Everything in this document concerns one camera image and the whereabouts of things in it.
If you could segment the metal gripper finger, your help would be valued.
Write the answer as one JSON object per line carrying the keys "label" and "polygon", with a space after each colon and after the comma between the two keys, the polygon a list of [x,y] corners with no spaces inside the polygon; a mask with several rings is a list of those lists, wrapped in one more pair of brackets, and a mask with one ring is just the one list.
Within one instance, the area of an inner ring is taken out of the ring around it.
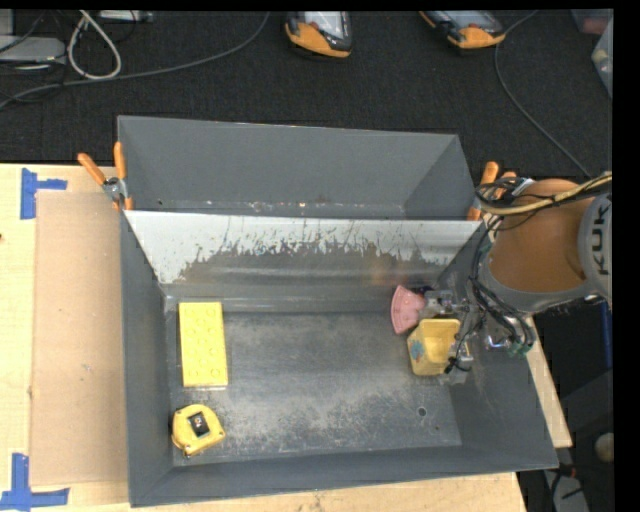
{"label": "metal gripper finger", "polygon": [[460,350],[449,356],[444,372],[444,384],[463,385],[471,373],[474,358],[466,350]]}
{"label": "metal gripper finger", "polygon": [[455,312],[452,290],[427,290],[424,293],[426,315],[451,315]]}

